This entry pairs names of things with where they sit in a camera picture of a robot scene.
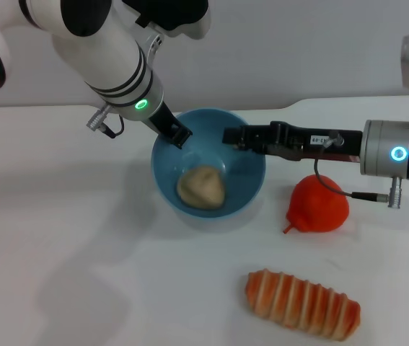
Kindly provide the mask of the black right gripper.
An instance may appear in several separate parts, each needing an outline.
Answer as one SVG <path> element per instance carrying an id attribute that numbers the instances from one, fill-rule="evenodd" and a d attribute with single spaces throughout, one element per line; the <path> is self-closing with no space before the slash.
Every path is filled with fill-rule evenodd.
<path id="1" fill-rule="evenodd" d="M 358 162 L 363 133 L 360 130 L 302 128 L 285 122 L 225 128 L 222 143 L 240 151 L 269 153 L 289 161 L 321 159 Z"/>

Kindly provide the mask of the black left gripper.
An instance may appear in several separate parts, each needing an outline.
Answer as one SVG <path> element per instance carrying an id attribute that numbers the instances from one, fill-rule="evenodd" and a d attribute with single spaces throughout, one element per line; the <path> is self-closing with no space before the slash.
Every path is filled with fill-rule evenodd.
<path id="1" fill-rule="evenodd" d="M 189 128 L 180 124 L 165 102 L 146 120 L 146 124 L 179 149 L 182 149 L 185 142 L 193 134 Z"/>

